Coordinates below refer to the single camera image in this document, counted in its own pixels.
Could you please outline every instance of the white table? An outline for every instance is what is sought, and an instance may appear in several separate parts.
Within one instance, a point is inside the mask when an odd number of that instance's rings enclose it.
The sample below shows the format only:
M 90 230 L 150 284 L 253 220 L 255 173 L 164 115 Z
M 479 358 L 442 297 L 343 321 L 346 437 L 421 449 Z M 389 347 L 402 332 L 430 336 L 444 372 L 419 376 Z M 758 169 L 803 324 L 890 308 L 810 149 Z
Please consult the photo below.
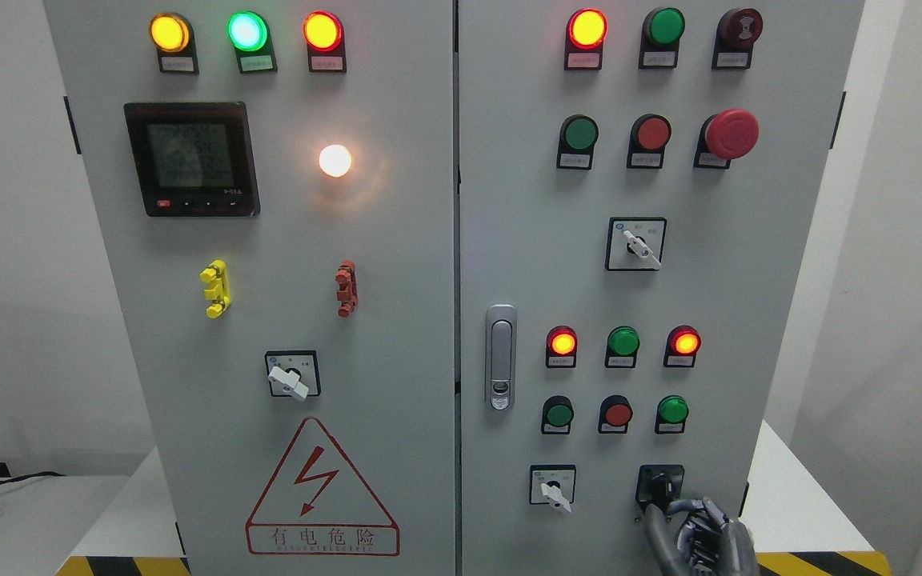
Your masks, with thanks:
M 873 550 L 766 422 L 749 482 L 743 522 L 760 553 Z M 179 557 L 175 522 L 158 450 L 153 450 L 73 555 Z
M 0 576 L 55 574 L 126 482 L 99 475 L 0 487 Z

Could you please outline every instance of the lightning bolt symbol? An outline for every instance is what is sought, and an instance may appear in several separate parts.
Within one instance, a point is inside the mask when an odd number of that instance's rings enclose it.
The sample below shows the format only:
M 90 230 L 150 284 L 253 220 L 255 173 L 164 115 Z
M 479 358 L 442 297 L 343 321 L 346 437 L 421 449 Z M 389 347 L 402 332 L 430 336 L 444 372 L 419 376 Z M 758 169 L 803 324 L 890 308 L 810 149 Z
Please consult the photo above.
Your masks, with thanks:
M 304 506 L 301 506 L 302 516 L 304 514 L 310 513 L 312 510 L 315 509 L 315 507 L 312 506 L 311 504 L 315 502 L 315 499 L 319 498 L 319 495 L 322 494 L 323 490 L 325 490 L 326 487 L 330 485 L 330 482 L 333 482 L 333 478 L 336 478 L 336 474 L 339 473 L 340 471 L 340 470 L 332 470 L 332 471 L 328 471 L 328 473 L 307 475 L 308 470 L 311 470 L 311 467 L 314 466 L 315 463 L 319 461 L 319 456 L 323 455 L 323 451 L 325 451 L 325 449 L 323 449 L 322 446 L 315 446 L 315 449 L 311 451 L 311 456 L 308 457 L 308 462 L 305 462 L 304 467 L 301 468 L 301 474 L 297 474 L 297 480 L 294 481 L 294 485 L 298 485 L 298 484 L 304 484 L 304 482 L 311 482 L 312 480 L 319 480 L 319 478 L 326 479 L 326 481 L 323 482 L 321 486 L 319 486 L 319 492 L 315 492 L 315 496 L 311 497 L 311 501 L 305 502 Z

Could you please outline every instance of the digital power meter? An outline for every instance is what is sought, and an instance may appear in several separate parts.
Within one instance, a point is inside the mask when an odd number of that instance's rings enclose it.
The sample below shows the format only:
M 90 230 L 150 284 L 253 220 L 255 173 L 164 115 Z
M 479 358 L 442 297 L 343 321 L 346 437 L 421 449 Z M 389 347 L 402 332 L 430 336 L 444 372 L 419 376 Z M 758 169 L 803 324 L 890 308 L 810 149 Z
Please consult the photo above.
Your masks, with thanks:
M 147 215 L 259 212 L 244 102 L 133 102 L 123 112 Z

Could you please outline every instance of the lcd display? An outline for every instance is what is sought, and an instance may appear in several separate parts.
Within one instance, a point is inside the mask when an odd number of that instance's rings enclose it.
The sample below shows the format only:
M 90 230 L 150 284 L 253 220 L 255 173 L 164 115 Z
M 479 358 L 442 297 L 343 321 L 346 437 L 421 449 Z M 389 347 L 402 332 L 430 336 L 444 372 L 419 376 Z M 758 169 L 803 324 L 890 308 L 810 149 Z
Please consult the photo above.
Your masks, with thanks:
M 161 187 L 231 187 L 234 169 L 223 124 L 149 124 L 147 136 Z

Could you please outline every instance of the high voltage warning triangle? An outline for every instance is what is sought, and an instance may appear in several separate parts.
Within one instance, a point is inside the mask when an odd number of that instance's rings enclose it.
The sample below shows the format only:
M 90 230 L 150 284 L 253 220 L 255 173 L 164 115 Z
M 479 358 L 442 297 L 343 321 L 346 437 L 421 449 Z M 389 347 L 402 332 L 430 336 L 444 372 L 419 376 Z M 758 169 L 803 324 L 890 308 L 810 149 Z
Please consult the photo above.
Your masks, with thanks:
M 252 554 L 400 554 L 394 517 L 312 417 L 301 420 L 244 529 Z

